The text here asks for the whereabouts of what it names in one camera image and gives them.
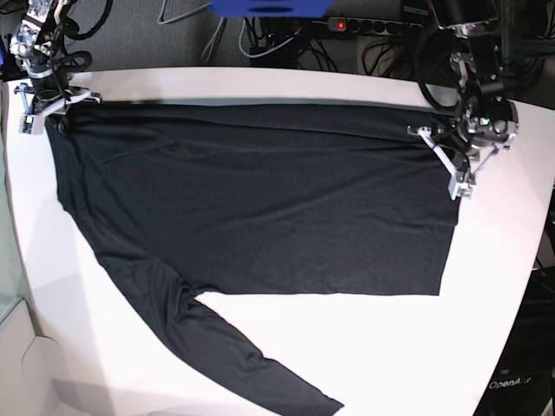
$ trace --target long sleeve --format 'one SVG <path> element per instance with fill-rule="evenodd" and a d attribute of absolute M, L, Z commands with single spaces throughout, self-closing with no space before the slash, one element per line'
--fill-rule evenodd
<path fill-rule="evenodd" d="M 283 416 L 328 416 L 343 405 L 262 353 L 197 302 L 183 278 L 153 259 L 99 257 L 123 295 L 181 360 L 232 392 Z"/>

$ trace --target black fabric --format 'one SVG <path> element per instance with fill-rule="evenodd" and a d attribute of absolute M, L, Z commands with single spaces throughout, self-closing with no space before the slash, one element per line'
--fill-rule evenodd
<path fill-rule="evenodd" d="M 407 135 L 427 114 L 102 104 L 68 118 L 67 135 L 47 125 L 58 197 L 99 263 L 181 360 L 260 406 L 342 407 L 198 294 L 439 294 L 459 205 Z"/>

